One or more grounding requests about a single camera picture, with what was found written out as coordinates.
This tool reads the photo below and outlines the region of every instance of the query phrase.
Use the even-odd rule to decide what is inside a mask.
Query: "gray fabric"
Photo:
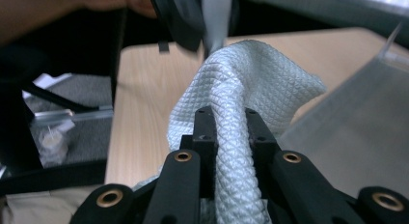
[[[409,46],[409,0],[260,0],[339,27],[365,27],[385,37],[406,25],[396,42]]]
[[[90,106],[112,104],[109,77],[74,75],[48,90],[72,101]],[[64,109],[41,98],[26,99],[34,112]],[[112,118],[75,122],[67,133],[68,154],[63,164],[107,158]],[[39,144],[39,135],[44,127],[32,127],[32,135]]]

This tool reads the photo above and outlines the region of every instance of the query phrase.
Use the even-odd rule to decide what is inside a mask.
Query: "black plastic part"
[[[133,204],[130,211],[134,215],[134,224],[140,224],[144,221],[156,183],[157,179],[144,185],[133,193]]]
[[[363,188],[358,196],[356,210],[367,223],[409,223],[409,201],[388,188]]]
[[[200,167],[194,151],[168,154],[143,223],[199,223]]]
[[[203,198],[214,196],[214,172],[218,149],[216,136],[211,107],[197,110],[190,148],[201,156],[201,197]]]
[[[168,27],[174,41],[196,52],[205,32],[200,0],[151,0],[161,23]]]
[[[112,191],[119,191],[121,196],[115,193],[110,193]],[[112,201],[118,199],[119,202],[114,204]],[[107,205],[106,207],[98,204],[101,200],[103,204],[113,204],[112,206]],[[106,184],[92,192],[81,207],[76,211],[75,215],[70,220],[70,224],[100,224],[100,223],[110,223],[110,224],[126,224],[132,223],[130,218],[131,213],[128,211],[131,208],[133,202],[132,190],[121,184]]]
[[[278,152],[270,170],[297,223],[364,223],[304,155]]]

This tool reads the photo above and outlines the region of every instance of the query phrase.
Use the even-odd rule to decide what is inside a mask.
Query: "wooden table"
[[[302,69],[317,74],[328,92],[301,107],[294,120],[374,57],[385,39],[358,28],[231,38],[267,42]],[[158,172],[169,153],[171,110],[192,81],[202,58],[173,43],[170,53],[156,44],[123,50],[106,183],[133,186]],[[396,51],[405,52],[395,47]]]

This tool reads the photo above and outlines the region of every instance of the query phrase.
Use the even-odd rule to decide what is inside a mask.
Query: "white textured cloth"
[[[224,47],[206,59],[170,116],[168,140],[177,150],[193,133],[195,111],[211,105],[219,150],[215,207],[218,223],[268,223],[260,198],[245,108],[259,112],[273,134],[281,134],[297,109],[325,92],[317,76],[258,41]]]

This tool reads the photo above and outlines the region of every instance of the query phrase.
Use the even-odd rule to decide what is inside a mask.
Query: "human hand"
[[[107,11],[128,7],[134,12],[149,18],[156,18],[156,13],[150,0],[77,0],[78,3],[90,10]]]

